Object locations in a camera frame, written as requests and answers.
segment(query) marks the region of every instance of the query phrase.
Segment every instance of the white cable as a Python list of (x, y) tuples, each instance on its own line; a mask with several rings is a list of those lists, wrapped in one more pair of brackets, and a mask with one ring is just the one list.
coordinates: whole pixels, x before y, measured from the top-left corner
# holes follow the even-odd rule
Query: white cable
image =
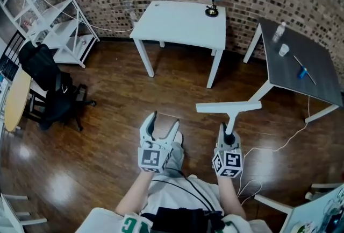
[[(311, 115), (310, 115), (310, 97), (309, 97), (309, 96), (308, 96), (308, 106), (307, 106), (307, 108), (308, 108), (308, 117), (310, 117)], [(269, 149), (269, 148), (257, 148), (257, 147), (251, 148), (251, 149), (244, 155), (243, 160), (242, 160), (242, 166), (244, 167), (245, 158), (246, 158), (247, 155), (248, 155), (249, 153), (251, 153), (253, 150), (278, 152), (279, 150), (281, 150), (281, 149), (283, 149), (284, 147), (286, 147), (286, 146), (289, 144), (289, 141), (290, 141), (291, 139), (293, 139), (299, 132), (301, 132), (301, 131), (303, 131), (304, 129), (306, 129), (307, 125), (308, 125), (308, 123), (306, 123), (306, 125), (305, 125), (302, 129), (300, 129), (300, 130), (298, 130), (296, 133), (294, 133), (294, 135), (293, 135), (292, 137), (290, 137), (290, 138), (288, 139), (288, 141), (287, 141), (282, 147), (280, 147), (280, 148), (278, 148), (278, 149), (272, 150), (272, 149)], [(243, 189), (241, 190), (241, 178), (242, 178), (242, 174), (243, 174), (243, 170), (241, 171), (241, 175), (240, 175), (240, 178), (239, 178), (239, 190), (238, 190), (238, 193), (236, 194), (237, 197), (239, 197), (239, 196), (241, 195), (242, 191), (243, 191), (243, 190), (248, 186), (248, 184), (249, 184), (250, 182), (252, 182), (252, 181), (258, 182), (258, 183), (260, 184), (260, 188), (259, 188), (258, 191), (255, 192), (253, 195), (251, 195), (251, 196), (247, 197), (246, 199), (244, 199), (244, 201), (241, 203), (241, 205), (243, 205), (243, 203), (244, 203), (245, 201), (247, 201), (250, 197), (253, 197), (254, 195), (256, 195), (256, 194), (262, 189), (262, 184), (261, 184), (259, 181), (253, 179), (253, 180), (250, 180), (248, 183), (246, 183), (246, 185), (245, 185), (245, 186), (243, 187)]]
[[(47, 4), (49, 4), (51, 7), (55, 8), (56, 10), (59, 10), (58, 8), (56, 8), (55, 6), (53, 6), (50, 2), (48, 2), (48, 1), (46, 1), (46, 0), (43, 0), (43, 1), (45, 1)], [(61, 13), (62, 13), (62, 14), (65, 14), (65, 15), (68, 16), (69, 18), (72, 18), (72, 19), (76, 20), (76, 18), (74, 18), (73, 16), (70, 16), (70, 15), (64, 13), (63, 11), (61, 11)], [(80, 23), (83, 23), (83, 24), (87, 25), (87, 23), (83, 22), (82, 20), (78, 20), (78, 21), (79, 21)], [(94, 25), (91, 25), (91, 24), (90, 24), (90, 26), (91, 26), (91, 27), (94, 27), (94, 28), (96, 28), (96, 29), (106, 30), (106, 31), (111, 31), (111, 32), (127, 32), (127, 31), (130, 31), (130, 30), (133, 30), (133, 29), (134, 29), (134, 28), (131, 28), (131, 29), (128, 29), (128, 30), (111, 30), (111, 29), (103, 29), (103, 28), (101, 28), (101, 27), (94, 26)]]

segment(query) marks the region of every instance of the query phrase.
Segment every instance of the lamp base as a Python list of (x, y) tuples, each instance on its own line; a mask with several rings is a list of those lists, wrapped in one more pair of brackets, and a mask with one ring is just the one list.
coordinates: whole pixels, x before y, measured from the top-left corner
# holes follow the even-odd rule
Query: lamp base
[(205, 10), (205, 14), (208, 16), (208, 17), (217, 17), (219, 15), (219, 11), (216, 9), (216, 7), (214, 8), (213, 6), (211, 7), (208, 7), (206, 10)]

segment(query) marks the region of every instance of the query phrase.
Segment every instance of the white t-shaped object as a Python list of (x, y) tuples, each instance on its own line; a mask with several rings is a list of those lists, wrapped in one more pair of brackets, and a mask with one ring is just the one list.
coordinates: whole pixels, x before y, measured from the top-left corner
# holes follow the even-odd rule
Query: white t-shaped object
[(262, 103), (260, 101), (254, 102), (224, 102), (224, 103), (199, 103), (196, 104), (197, 112), (204, 112), (208, 114), (228, 114), (230, 121), (226, 129), (226, 134), (230, 135), (233, 131), (235, 118), (238, 113), (248, 110), (261, 109)]

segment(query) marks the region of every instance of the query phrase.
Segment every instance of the blue object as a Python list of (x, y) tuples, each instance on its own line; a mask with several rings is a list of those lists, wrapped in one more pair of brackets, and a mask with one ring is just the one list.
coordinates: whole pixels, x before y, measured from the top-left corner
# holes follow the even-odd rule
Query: blue object
[(305, 68), (304, 66), (301, 67), (301, 72), (298, 75), (299, 79), (302, 79), (306, 74), (308, 74), (307, 68)]

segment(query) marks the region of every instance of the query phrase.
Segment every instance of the shelving unit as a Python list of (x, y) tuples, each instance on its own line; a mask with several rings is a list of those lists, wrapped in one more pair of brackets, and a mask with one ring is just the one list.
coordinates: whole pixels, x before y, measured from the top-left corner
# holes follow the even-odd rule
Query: shelving unit
[[(6, 4), (9, 0), (0, 0), (0, 7), (12, 21), (18, 31), (30, 40), (34, 45), (37, 43), (46, 44), (50, 49), (56, 50), (54, 60), (57, 63), (75, 63), (85, 67), (84, 60), (96, 41), (99, 41), (97, 34), (85, 18), (75, 0), (65, 0), (45, 10), (40, 10), (38, 2), (41, 0), (25, 0), (23, 8), (18, 14), (13, 15)], [(68, 18), (60, 22), (60, 15), (72, 5), (76, 11), (76, 18)], [(22, 17), (27, 12), (33, 11), (36, 19), (27, 23), (27, 30), (22, 27)], [(90, 34), (79, 35), (79, 25), (84, 24)]]

